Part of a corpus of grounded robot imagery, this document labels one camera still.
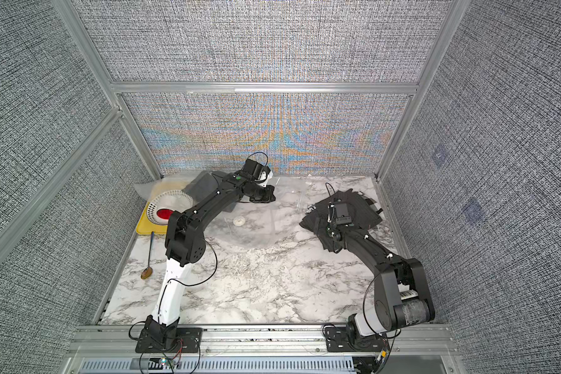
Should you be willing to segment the black shirt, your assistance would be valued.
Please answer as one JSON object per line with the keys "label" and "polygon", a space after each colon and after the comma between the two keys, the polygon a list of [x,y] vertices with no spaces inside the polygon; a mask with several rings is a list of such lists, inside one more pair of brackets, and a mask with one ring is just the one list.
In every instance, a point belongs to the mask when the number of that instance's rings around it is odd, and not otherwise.
{"label": "black shirt", "polygon": [[313,204],[302,218],[299,226],[316,236],[317,219],[327,218],[330,222],[331,205],[336,202],[346,202],[352,216],[355,230],[348,233],[345,243],[321,243],[322,247],[329,252],[338,253],[341,250],[349,250],[356,240],[366,240],[370,237],[369,231],[376,227],[381,221],[380,212],[375,209],[376,201],[365,194],[353,189],[337,191],[335,194]]}

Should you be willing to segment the clear plastic vacuum bag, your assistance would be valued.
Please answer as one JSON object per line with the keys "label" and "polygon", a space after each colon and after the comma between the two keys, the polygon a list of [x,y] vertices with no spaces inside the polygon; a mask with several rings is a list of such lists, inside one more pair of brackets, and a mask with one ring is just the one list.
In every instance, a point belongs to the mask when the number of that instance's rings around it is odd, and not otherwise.
{"label": "clear plastic vacuum bag", "polygon": [[[165,180],[182,179],[189,184],[184,189],[194,199],[194,205],[218,186],[224,171],[187,171],[170,175]],[[269,184],[275,186],[276,200],[271,204],[249,204],[247,198],[223,210],[206,228],[210,241],[242,248],[271,246],[289,236],[305,216],[313,201],[306,195],[313,187],[313,176],[278,175]]]}

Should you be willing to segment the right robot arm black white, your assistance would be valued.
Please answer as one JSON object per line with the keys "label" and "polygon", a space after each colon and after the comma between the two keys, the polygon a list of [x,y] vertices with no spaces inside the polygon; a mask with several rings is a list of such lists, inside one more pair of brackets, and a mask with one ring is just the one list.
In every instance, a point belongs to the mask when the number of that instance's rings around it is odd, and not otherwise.
{"label": "right robot arm black white", "polygon": [[347,250],[372,272],[366,293],[373,293],[370,307],[348,318],[349,344],[358,347],[373,338],[435,319],[424,267],[415,258],[407,259],[390,251],[369,231],[355,224],[331,224],[316,221],[314,233],[325,250]]}

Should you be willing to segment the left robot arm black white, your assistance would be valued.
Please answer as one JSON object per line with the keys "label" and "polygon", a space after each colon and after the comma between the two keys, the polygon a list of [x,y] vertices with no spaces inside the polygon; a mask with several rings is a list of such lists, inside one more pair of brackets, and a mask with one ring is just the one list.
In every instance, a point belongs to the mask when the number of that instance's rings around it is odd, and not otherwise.
{"label": "left robot arm black white", "polygon": [[224,209],[244,198],[249,204],[270,204],[276,200],[275,186],[242,172],[230,173],[219,178],[216,189],[196,205],[172,213],[165,235],[166,271],[152,314],[159,327],[177,324],[183,292],[204,283],[188,284],[183,277],[210,246],[205,238],[206,228]]}

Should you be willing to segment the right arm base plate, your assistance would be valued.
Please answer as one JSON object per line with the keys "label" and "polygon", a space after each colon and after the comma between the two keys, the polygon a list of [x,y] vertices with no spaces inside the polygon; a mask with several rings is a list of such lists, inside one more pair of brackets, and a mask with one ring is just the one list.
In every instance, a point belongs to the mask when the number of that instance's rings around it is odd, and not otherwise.
{"label": "right arm base plate", "polygon": [[382,352],[390,347],[385,337],[380,335],[362,337],[347,327],[325,325],[322,333],[328,352]]}

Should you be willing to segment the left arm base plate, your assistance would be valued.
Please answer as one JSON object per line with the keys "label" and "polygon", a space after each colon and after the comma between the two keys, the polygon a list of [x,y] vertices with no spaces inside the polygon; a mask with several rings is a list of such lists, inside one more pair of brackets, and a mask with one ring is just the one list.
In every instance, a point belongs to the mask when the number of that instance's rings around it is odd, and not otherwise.
{"label": "left arm base plate", "polygon": [[150,332],[143,328],[135,347],[135,353],[197,353],[199,351],[202,328],[177,328],[176,332]]}

